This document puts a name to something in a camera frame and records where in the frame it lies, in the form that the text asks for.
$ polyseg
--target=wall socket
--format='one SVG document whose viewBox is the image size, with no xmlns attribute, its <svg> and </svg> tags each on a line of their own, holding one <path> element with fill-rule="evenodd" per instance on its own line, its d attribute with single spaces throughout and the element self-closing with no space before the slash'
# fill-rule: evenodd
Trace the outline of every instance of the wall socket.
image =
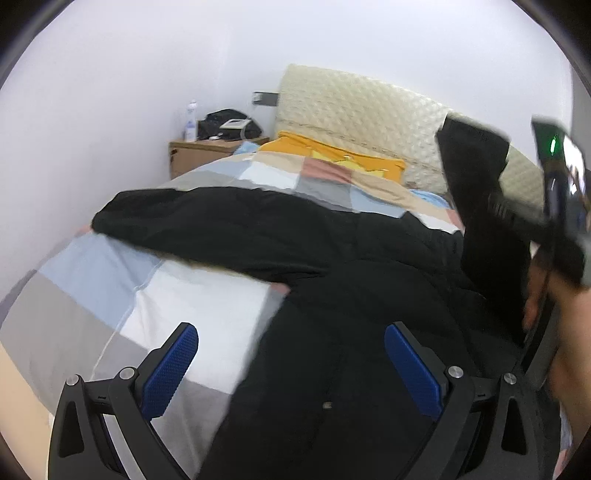
<svg viewBox="0 0 591 480">
<path fill-rule="evenodd" d="M 277 106 L 279 93 L 272 92 L 252 92 L 253 105 Z"/>
</svg>

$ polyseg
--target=gray fabric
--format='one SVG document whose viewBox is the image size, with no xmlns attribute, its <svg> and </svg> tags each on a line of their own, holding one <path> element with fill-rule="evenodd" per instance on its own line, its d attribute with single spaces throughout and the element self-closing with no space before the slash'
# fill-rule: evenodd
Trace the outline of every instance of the gray fabric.
<svg viewBox="0 0 591 480">
<path fill-rule="evenodd" d="M 0 341 L 41 403 L 54 414 L 66 378 L 73 374 L 90 378 L 112 334 L 111 328 L 37 273 L 4 320 Z"/>
<path fill-rule="evenodd" d="M 0 329 L 4 323 L 4 319 L 7 317 L 12 305 L 17 300 L 17 297 L 21 294 L 22 289 L 25 288 L 27 282 L 33 277 L 36 270 L 29 270 L 27 274 L 21 278 L 16 285 L 13 286 L 12 290 L 8 292 L 8 295 L 0 301 Z"/>
<path fill-rule="evenodd" d="M 152 421 L 189 476 L 201 468 L 229 402 L 226 393 L 183 380 L 164 415 Z"/>
<path fill-rule="evenodd" d="M 331 210 L 350 212 L 352 210 L 350 188 L 350 184 L 338 181 L 300 176 L 294 195 L 312 200 Z"/>
<path fill-rule="evenodd" d="M 111 341 L 96 364 L 95 374 L 86 381 L 113 378 L 122 368 L 137 367 L 148 355 L 148 350 L 120 333 L 112 332 Z"/>
<path fill-rule="evenodd" d="M 225 187 L 230 185 L 233 177 L 214 171 L 192 170 L 161 186 L 163 189 L 193 190 L 198 187 Z"/>
<path fill-rule="evenodd" d="M 269 288 L 267 291 L 267 296 L 265 298 L 265 303 L 262 306 L 261 312 L 256 320 L 256 325 L 254 330 L 252 331 L 252 339 L 250 343 L 250 347 L 248 352 L 245 355 L 244 365 L 245 365 L 245 372 L 248 369 L 248 365 L 250 365 L 252 359 L 255 356 L 256 350 L 258 349 L 259 340 L 262 337 L 262 334 L 265 333 L 267 329 L 267 325 L 276 314 L 279 307 L 283 303 L 285 295 L 280 293 L 273 288 Z"/>
</svg>

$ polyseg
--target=black bag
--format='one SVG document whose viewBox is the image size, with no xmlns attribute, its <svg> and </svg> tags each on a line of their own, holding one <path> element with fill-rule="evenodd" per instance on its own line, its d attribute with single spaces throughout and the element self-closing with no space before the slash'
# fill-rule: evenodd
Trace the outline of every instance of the black bag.
<svg viewBox="0 0 591 480">
<path fill-rule="evenodd" d="M 233 118 L 244 120 L 248 118 L 244 113 L 239 112 L 238 110 L 232 110 L 231 108 L 225 108 L 224 110 L 219 110 L 214 113 L 208 113 L 205 117 L 205 120 L 199 121 L 199 140 L 207 140 L 209 137 L 213 137 L 219 133 L 220 127 L 226 123 L 228 120 L 232 120 Z M 258 138 L 262 134 L 261 127 L 252 120 L 244 130 L 244 136 L 246 138 Z M 236 130 L 236 133 L 229 137 L 225 134 L 222 137 L 224 140 L 240 140 L 240 130 Z"/>
</svg>

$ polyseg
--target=white fabric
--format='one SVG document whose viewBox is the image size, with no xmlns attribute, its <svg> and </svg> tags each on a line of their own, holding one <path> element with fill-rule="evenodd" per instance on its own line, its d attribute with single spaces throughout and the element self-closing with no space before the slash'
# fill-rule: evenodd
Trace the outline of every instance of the white fabric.
<svg viewBox="0 0 591 480">
<path fill-rule="evenodd" d="M 199 332 L 199 349 L 185 377 L 232 393 L 268 289 L 268 283 L 244 275 L 166 260 L 137 293 L 121 334 L 152 350 L 179 323 L 192 323 Z"/>
<path fill-rule="evenodd" d="M 257 185 L 276 187 L 282 190 L 295 189 L 299 175 L 279 168 L 253 161 L 252 164 L 242 172 L 240 180 L 250 180 Z"/>
<path fill-rule="evenodd" d="M 413 215 L 421 220 L 421 223 L 424 226 L 430 228 L 431 230 L 443 230 L 447 233 L 454 233 L 459 230 L 459 228 L 452 223 L 444 222 L 439 218 L 425 215 L 424 213 L 413 213 Z"/>
</svg>

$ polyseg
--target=white wall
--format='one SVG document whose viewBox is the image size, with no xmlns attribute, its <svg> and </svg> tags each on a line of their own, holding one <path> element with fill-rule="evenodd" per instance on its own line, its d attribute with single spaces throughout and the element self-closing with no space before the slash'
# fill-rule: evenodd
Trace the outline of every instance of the white wall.
<svg viewBox="0 0 591 480">
<path fill-rule="evenodd" d="M 569 62 L 511 0 L 258 0 L 256 10 L 252 1 L 230 3 L 220 98 L 234 107 L 246 109 L 254 90 L 277 90 L 285 67 L 299 63 L 430 96 L 505 131 L 532 159 L 533 114 L 570 127 Z M 254 118 L 272 131 L 272 115 L 258 107 Z"/>
<path fill-rule="evenodd" d="M 167 179 L 192 97 L 249 112 L 289 63 L 429 95 L 530 157 L 532 114 L 570 126 L 568 62 L 511 0 L 76 0 L 0 90 L 0 298 L 117 191 Z"/>
<path fill-rule="evenodd" d="M 168 180 L 183 108 L 195 92 L 216 106 L 218 27 L 201 9 L 76 0 L 20 58 L 0 90 L 0 299 L 116 192 Z"/>
</svg>

